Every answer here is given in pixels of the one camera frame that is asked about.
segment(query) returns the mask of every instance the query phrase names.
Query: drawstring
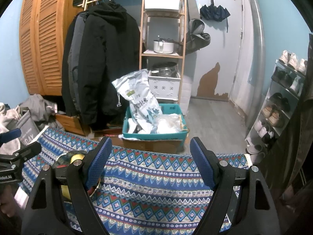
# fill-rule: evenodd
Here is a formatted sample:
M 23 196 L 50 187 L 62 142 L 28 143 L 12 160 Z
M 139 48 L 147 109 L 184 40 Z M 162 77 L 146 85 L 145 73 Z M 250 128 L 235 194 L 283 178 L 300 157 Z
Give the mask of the drawstring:
M 121 107 L 121 100 L 120 100 L 120 94 L 119 93 L 117 93 L 117 97 L 118 97 L 117 107 Z

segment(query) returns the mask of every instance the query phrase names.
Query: human hand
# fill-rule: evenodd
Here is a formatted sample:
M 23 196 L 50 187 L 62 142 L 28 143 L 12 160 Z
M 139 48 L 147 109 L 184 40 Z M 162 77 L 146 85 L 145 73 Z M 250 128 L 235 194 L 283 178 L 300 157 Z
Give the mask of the human hand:
M 13 217 L 15 215 L 16 209 L 17 204 L 12 194 L 12 188 L 10 185 L 7 185 L 0 195 L 0 210 L 8 217 Z

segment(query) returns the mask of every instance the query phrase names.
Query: brown patch on door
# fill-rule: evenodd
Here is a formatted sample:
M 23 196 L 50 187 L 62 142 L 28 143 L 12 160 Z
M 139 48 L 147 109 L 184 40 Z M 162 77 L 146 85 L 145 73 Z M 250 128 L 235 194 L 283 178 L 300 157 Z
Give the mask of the brown patch on door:
M 202 76 L 198 86 L 197 97 L 228 101 L 228 93 L 224 93 L 222 95 L 214 94 L 217 86 L 219 71 L 220 65 L 217 63 L 212 70 Z

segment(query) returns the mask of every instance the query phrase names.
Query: wooden wardrobe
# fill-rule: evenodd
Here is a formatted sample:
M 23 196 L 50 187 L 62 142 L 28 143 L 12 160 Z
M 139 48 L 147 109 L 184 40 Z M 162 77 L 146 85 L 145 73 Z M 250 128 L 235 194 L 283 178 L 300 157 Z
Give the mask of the wooden wardrobe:
M 23 0 L 20 54 L 30 94 L 61 96 L 65 37 L 82 10 L 73 0 Z

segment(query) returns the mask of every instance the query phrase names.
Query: teal storage box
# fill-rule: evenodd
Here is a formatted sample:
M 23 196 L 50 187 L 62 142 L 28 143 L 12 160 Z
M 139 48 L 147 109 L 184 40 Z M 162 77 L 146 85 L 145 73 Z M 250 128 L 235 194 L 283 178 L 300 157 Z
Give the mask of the teal storage box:
M 183 124 L 185 125 L 185 119 L 178 104 L 160 104 L 163 114 L 180 114 L 182 116 Z M 188 130 L 177 133 L 167 134 L 138 134 L 127 133 L 128 132 L 128 119 L 131 118 L 130 108 L 126 110 L 126 115 L 123 123 L 123 136 L 124 138 L 137 138 L 140 140 L 182 140 L 184 144 L 188 134 Z

